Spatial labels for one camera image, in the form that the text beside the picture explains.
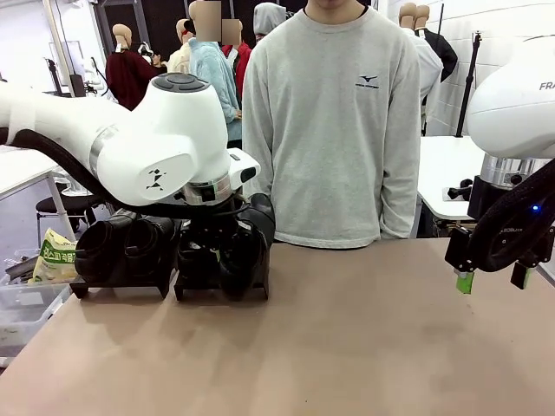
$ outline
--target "white jacket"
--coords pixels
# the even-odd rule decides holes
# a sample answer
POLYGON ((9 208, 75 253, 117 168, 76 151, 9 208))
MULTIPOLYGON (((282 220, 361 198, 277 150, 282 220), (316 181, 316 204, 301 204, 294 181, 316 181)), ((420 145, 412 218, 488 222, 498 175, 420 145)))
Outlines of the white jacket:
POLYGON ((430 117, 439 100, 443 63, 441 63, 440 57, 434 52, 429 43, 426 42, 426 39, 418 37, 411 29, 402 28, 402 31, 410 38, 418 53, 418 61, 420 63, 420 96, 421 100, 428 97, 426 115, 430 117))
POLYGON ((191 60, 191 47, 185 42, 181 48, 176 50, 170 56, 167 62, 167 72, 180 72, 181 74, 189 74, 189 61, 191 60))

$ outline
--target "white wall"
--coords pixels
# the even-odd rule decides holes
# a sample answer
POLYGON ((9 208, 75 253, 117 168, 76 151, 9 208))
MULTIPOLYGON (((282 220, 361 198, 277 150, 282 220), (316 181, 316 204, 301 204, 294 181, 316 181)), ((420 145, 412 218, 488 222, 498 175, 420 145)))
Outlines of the white wall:
MULTIPOLYGON (((104 68, 104 57, 100 39, 97 37, 95 21, 90 5, 81 0, 68 4, 58 0, 62 13, 63 28, 67 41, 79 41, 83 56, 96 59, 104 68)), ((58 22, 58 32, 63 41, 62 28, 58 20, 56 3, 53 12, 58 22)), ((0 7, 0 73, 8 81, 29 85, 41 91, 52 91, 44 57, 53 58, 49 43, 52 36, 42 2, 32 1, 11 7, 0 7)))
MULTIPOLYGON (((388 16, 398 22, 408 0, 389 0, 388 16)), ((473 31, 482 32, 474 86, 505 65, 526 38, 555 34, 555 0, 416 0, 431 9, 428 28, 437 31, 445 4, 441 34, 459 56, 459 65, 441 85, 441 103, 428 123, 428 135, 454 134, 472 56, 473 31)))

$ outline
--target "white table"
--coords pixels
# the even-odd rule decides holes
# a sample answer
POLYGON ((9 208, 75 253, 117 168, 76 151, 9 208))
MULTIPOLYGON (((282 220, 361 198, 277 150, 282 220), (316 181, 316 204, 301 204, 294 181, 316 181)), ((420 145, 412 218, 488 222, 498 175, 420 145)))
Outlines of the white table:
POLYGON ((4 148, 0 152, 0 200, 46 179, 67 238, 75 241, 68 213, 63 207, 60 192, 58 192, 51 175, 52 170, 56 167, 57 164, 52 159, 35 150, 10 149, 6 151, 4 148))
POLYGON ((418 180, 419 201, 416 207, 413 237, 420 223, 421 204, 441 219, 466 221, 467 201, 444 201, 443 189, 459 187, 463 179, 479 175, 485 153, 465 136, 432 136, 421 138, 420 173, 418 180))

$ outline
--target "table surface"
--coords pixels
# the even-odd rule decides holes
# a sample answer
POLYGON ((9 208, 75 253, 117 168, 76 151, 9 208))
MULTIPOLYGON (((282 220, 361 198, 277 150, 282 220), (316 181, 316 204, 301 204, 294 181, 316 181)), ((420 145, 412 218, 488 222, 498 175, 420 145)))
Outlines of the table surface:
POLYGON ((72 296, 0 377, 0 414, 552 416, 555 289, 507 270, 464 296, 446 246, 277 244, 263 304, 72 296))
POLYGON ((421 138, 418 193, 438 218, 453 221, 471 219, 468 202, 444 201, 443 189, 459 187, 463 179, 479 175, 485 153, 470 137, 430 136, 421 138))
POLYGON ((56 166, 54 160, 35 150, 0 152, 0 198, 46 177, 56 166))

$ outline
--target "sweatshirt logo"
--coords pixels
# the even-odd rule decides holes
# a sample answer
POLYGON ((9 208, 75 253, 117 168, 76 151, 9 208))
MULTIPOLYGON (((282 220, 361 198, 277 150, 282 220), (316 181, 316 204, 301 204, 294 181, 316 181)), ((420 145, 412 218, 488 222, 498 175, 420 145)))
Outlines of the sweatshirt logo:
POLYGON ((377 76, 361 75, 361 76, 359 76, 359 78, 362 78, 364 80, 364 82, 362 82, 362 81, 357 82, 355 84, 357 87, 373 88, 373 89, 379 89, 380 88, 375 84, 375 82, 373 82, 373 80, 377 79, 377 76))

